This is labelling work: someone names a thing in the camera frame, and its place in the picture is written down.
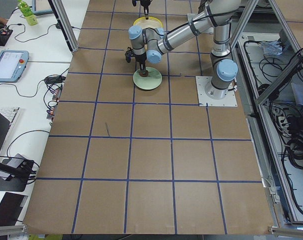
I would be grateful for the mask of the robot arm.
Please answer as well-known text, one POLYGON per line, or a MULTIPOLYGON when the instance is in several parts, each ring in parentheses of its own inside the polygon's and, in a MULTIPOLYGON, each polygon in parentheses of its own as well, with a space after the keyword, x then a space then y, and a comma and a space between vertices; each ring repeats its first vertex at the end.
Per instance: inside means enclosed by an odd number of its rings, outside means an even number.
POLYGON ((205 86, 205 93, 215 100, 225 98, 229 85, 238 73, 238 66, 229 55, 232 49, 231 19, 240 4, 239 0, 204 0, 196 16, 167 33, 160 27, 131 26, 128 29, 131 46, 127 48, 125 57, 127 62, 135 58, 139 64, 133 74, 135 86, 142 90, 157 88, 162 82, 162 75, 155 68, 147 67, 146 62, 160 63, 166 53, 213 28, 213 47, 210 55, 213 76, 205 86))

